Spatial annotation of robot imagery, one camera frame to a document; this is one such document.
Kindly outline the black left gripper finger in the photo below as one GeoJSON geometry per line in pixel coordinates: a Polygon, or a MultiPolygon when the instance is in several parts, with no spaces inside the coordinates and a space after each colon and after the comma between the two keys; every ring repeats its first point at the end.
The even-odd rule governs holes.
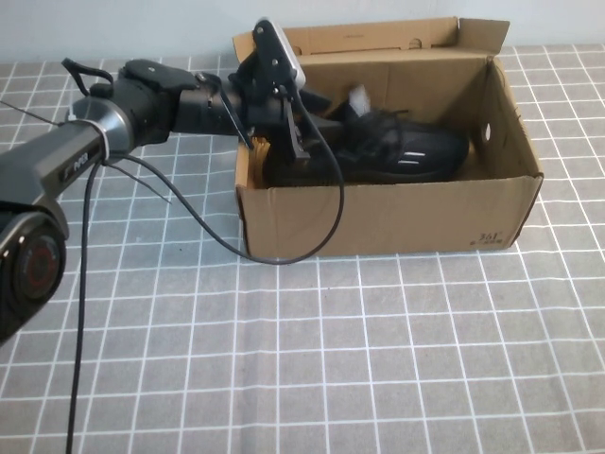
{"type": "Polygon", "coordinates": [[[320,137],[325,142],[341,142],[345,139],[346,127],[341,121],[312,115],[311,123],[311,126],[306,126],[306,141],[319,141],[320,137]]]}
{"type": "Polygon", "coordinates": [[[310,113],[323,113],[330,108],[332,101],[313,90],[302,89],[302,104],[310,113]]]}

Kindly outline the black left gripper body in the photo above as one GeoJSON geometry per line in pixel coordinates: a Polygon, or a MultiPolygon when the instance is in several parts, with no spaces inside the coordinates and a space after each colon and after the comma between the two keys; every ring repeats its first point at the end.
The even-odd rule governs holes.
{"type": "Polygon", "coordinates": [[[296,159],[302,149],[295,115],[306,112],[301,95],[305,83],[300,68],[240,66],[219,81],[219,133],[236,136],[247,146],[259,136],[281,159],[296,159]]]}

